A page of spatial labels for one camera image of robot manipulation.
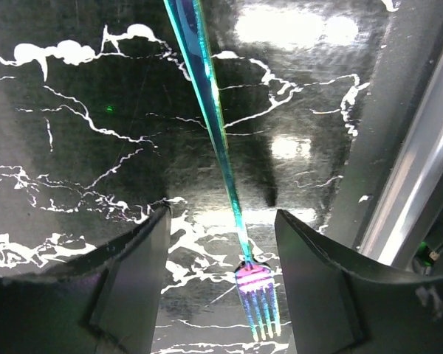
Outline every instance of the fork handle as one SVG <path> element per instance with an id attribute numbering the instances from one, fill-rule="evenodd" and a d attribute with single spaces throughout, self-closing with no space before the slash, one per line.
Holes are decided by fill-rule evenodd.
<path id="1" fill-rule="evenodd" d="M 230 205 L 235 216 L 239 243 L 246 262 L 253 261 L 246 225 L 244 223 L 235 177 L 228 155 L 228 143 L 216 84 L 215 70 L 207 39 L 202 4 L 199 0 L 164 0 L 176 34 L 177 42 L 190 75 L 193 89 L 207 125 L 223 175 Z"/>

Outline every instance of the green led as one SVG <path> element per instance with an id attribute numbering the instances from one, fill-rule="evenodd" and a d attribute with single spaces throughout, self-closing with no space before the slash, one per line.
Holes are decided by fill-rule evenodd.
<path id="1" fill-rule="evenodd" d="M 417 253 L 421 254 L 426 248 L 427 248 L 427 244 L 425 242 L 420 243 L 420 247 L 419 247 L 419 250 L 417 251 Z"/>

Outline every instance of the silver metal bar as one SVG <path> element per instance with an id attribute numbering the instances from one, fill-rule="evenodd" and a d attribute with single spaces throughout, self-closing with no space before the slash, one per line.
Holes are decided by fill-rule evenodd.
<path id="1" fill-rule="evenodd" d="M 359 252 L 388 266 L 392 264 L 442 173 L 443 53 Z"/>

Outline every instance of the metal fork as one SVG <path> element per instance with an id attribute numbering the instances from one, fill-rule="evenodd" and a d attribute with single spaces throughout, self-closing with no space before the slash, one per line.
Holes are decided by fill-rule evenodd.
<path id="1" fill-rule="evenodd" d="M 211 59 L 202 5 L 200 0 L 164 0 L 164 4 L 199 101 L 235 215 L 238 238 L 244 256 L 244 260 L 235 270 L 238 294 L 255 341 L 259 340 L 257 327 L 263 340 L 266 340 L 265 327 L 269 337 L 273 338 L 273 322 L 275 333 L 281 334 L 273 272 L 266 263 L 257 262 L 251 252 L 228 156 L 228 143 L 224 131 L 219 90 Z M 257 325 L 253 320 L 253 315 L 257 319 Z"/>

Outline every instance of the black marble surface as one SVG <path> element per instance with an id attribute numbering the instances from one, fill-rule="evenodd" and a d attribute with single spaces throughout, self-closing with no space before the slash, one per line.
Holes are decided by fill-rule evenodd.
<path id="1" fill-rule="evenodd" d="M 397 3 L 203 1 L 255 255 L 284 334 L 253 343 L 233 216 L 162 1 L 0 1 L 0 274 L 39 272 L 174 208 L 154 353 L 284 353 L 273 221 L 328 226 Z"/>

